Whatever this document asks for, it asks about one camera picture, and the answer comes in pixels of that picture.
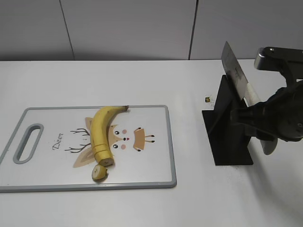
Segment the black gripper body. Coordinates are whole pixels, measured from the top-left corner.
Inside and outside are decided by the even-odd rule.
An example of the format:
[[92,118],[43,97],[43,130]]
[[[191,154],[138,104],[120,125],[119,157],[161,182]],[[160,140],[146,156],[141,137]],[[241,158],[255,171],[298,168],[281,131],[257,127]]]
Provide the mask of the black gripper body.
[[278,48],[286,87],[279,88],[267,101],[258,104],[268,118],[270,132],[285,141],[303,138],[303,51]]

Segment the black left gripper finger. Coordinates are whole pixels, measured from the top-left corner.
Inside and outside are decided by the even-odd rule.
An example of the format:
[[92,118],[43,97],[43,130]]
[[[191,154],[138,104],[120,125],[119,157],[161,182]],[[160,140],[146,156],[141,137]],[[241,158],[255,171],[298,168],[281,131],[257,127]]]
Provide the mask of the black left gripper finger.
[[259,140],[275,140],[270,126],[266,122],[268,118],[262,113],[263,109],[258,105],[231,110],[230,120],[234,125],[244,126],[245,135],[256,137]]

